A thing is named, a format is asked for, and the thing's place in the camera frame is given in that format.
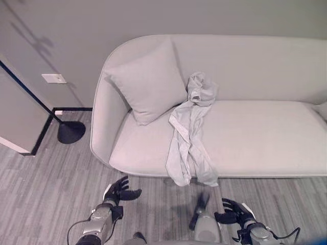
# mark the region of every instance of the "black lamp base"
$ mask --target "black lamp base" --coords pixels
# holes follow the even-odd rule
[[[64,121],[59,125],[58,140],[63,144],[71,144],[83,137],[85,125],[80,121]]]

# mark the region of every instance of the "white pillow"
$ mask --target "white pillow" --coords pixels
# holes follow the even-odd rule
[[[327,121],[327,102],[318,106],[318,112]]]
[[[187,98],[170,39],[141,58],[104,71],[124,95],[139,125],[149,124]]]

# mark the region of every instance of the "black baseboard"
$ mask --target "black baseboard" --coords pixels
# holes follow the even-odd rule
[[[91,110],[92,110],[92,107],[55,107],[52,109],[53,112],[55,112],[55,111],[91,111]],[[47,132],[47,130],[50,126],[52,119],[53,119],[52,116],[49,115],[32,151],[30,153],[20,153],[21,155],[23,155],[23,156],[35,156],[36,155],[36,152],[41,145],[41,142],[45,136],[45,133]]]
[[[92,107],[54,107],[52,109],[55,111],[91,111]]]
[[[50,123],[52,121],[53,117],[49,115],[49,117],[47,118],[47,120],[45,121],[45,124],[43,126],[43,129],[39,135],[39,137],[37,138],[37,141],[35,143],[35,146],[33,147],[32,151],[30,153],[21,153],[21,155],[23,156],[35,156],[36,155],[36,152],[37,150],[39,149],[40,145],[41,145],[41,142],[45,136],[45,133],[47,132],[49,126],[50,126]]]

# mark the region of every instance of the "white sofa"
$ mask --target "white sofa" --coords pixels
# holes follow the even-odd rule
[[[327,101],[326,40],[169,36],[185,81],[203,71],[219,85],[202,128],[203,144],[219,176],[327,175],[327,124],[313,109]],[[130,40],[109,55],[104,68],[141,57],[165,38]],[[167,177],[171,111],[139,126],[102,72],[92,114],[91,151],[122,172]]]

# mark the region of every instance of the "wall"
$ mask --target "wall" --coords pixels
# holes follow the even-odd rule
[[[327,38],[326,0],[0,0],[0,52],[50,107],[91,107],[102,65],[149,34]],[[68,84],[47,84],[61,73]]]
[[[0,67],[0,143],[30,153],[48,114]]]

